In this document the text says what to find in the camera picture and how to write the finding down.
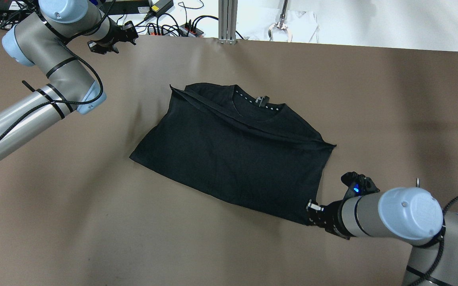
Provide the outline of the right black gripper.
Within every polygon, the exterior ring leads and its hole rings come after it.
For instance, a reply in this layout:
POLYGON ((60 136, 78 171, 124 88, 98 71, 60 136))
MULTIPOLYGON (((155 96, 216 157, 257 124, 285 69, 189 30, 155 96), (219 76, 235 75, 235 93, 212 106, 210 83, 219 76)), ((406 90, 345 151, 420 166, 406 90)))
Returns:
POLYGON ((318 205, 316 201, 309 200, 307 212, 311 225, 323 228, 326 232, 349 240, 351 232, 347 230, 342 221, 342 200, 329 203, 327 206, 318 205))

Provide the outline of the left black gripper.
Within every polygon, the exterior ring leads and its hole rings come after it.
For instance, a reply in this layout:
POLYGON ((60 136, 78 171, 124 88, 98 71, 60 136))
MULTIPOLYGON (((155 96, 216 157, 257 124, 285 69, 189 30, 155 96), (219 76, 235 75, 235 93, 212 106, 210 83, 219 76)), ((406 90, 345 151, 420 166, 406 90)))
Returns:
POLYGON ((125 22, 123 25, 118 25, 116 22, 111 21, 108 37, 108 46, 113 46, 120 42, 136 45, 135 40, 139 36, 132 21, 125 22))

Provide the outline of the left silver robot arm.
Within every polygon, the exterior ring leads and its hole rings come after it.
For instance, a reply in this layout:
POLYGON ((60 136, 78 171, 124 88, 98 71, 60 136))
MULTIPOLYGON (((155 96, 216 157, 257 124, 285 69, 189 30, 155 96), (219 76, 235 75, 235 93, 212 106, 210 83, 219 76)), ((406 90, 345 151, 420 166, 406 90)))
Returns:
POLYGON ((107 99, 96 70, 69 44, 79 37, 98 54, 118 53, 118 43, 135 43, 133 22, 118 23, 89 0, 40 0, 2 38, 2 47, 44 76, 42 86, 0 112, 0 161, 72 113, 87 114, 107 99))

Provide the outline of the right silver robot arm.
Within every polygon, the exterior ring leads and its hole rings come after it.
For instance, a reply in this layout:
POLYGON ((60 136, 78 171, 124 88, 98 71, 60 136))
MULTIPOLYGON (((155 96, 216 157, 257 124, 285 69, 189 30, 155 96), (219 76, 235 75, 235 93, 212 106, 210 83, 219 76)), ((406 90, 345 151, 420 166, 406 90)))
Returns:
POLYGON ((307 203, 311 222, 350 239, 394 238, 412 246, 404 286, 458 286, 458 213, 425 189, 398 187, 380 192, 351 185, 344 198, 327 206, 307 203))

